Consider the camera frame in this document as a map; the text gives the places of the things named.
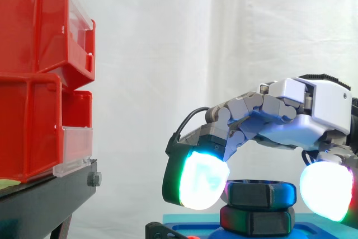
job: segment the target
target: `white curtain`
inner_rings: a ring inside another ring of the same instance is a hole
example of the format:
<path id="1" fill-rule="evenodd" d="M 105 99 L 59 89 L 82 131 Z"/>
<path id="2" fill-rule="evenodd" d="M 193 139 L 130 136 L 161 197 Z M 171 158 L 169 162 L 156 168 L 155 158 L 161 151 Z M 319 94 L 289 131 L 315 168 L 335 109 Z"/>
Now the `white curtain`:
<path id="1" fill-rule="evenodd" d="M 97 23 L 96 81 L 85 88 L 103 182 L 74 213 L 70 239 L 139 239 L 165 213 L 218 213 L 221 201 L 194 212 L 161 196 L 167 141 L 193 109 L 307 73 L 337 76 L 358 95 L 357 0 L 80 2 Z M 249 142 L 229 167 L 233 179 L 298 187 L 304 164 L 299 149 Z M 295 209 L 309 212 L 300 198 Z"/>

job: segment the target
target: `glowing fingertip sensor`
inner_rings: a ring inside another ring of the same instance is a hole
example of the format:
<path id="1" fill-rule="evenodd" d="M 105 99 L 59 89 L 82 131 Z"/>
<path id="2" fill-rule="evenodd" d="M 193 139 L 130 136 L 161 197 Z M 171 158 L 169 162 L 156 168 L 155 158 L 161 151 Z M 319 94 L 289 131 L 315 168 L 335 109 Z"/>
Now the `glowing fingertip sensor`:
<path id="1" fill-rule="evenodd" d="M 194 151 L 187 157 L 180 179 L 180 203 L 196 210 L 211 207 L 220 198 L 229 173 L 226 162 Z"/>
<path id="2" fill-rule="evenodd" d="M 301 196 L 310 210 L 340 222 L 352 200 L 353 175 L 347 167 L 319 161 L 305 168 L 300 179 Z"/>

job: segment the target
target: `metal bolt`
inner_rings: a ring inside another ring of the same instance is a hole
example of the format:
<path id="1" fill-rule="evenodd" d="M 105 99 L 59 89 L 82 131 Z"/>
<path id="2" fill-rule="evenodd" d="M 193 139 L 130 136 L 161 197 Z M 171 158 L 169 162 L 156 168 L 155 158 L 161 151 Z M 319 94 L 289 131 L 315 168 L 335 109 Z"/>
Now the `metal bolt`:
<path id="1" fill-rule="evenodd" d="M 162 234 L 157 232 L 154 236 L 153 239 L 162 239 Z"/>
<path id="2" fill-rule="evenodd" d="M 101 172 L 90 172 L 88 173 L 87 185 L 90 187 L 99 187 L 102 182 Z"/>

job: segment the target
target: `stacked black rings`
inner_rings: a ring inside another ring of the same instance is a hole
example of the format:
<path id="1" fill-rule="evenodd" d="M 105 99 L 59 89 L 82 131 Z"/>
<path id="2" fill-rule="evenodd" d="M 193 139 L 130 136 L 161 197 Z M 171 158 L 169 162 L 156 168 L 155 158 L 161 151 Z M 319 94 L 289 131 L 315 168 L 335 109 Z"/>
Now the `stacked black rings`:
<path id="1" fill-rule="evenodd" d="M 295 224 L 296 187 L 282 181 L 228 180 L 221 226 L 245 236 L 285 236 Z"/>

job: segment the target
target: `red plastic drawer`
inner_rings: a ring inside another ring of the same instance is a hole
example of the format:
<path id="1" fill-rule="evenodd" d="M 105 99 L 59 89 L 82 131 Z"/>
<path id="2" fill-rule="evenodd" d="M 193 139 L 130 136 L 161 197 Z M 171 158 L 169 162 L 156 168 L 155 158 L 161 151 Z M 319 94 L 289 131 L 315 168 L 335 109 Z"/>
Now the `red plastic drawer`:
<path id="1" fill-rule="evenodd" d="M 95 79 L 95 23 L 77 0 L 0 0 L 0 71 L 55 73 L 74 90 Z"/>
<path id="2" fill-rule="evenodd" d="M 0 96 L 0 179 L 27 182 L 62 164 L 65 151 L 70 161 L 92 154 L 92 128 L 82 128 L 91 126 L 90 92 L 63 92 L 55 74 L 0 74 Z M 89 135 L 64 147 L 63 122 Z"/>

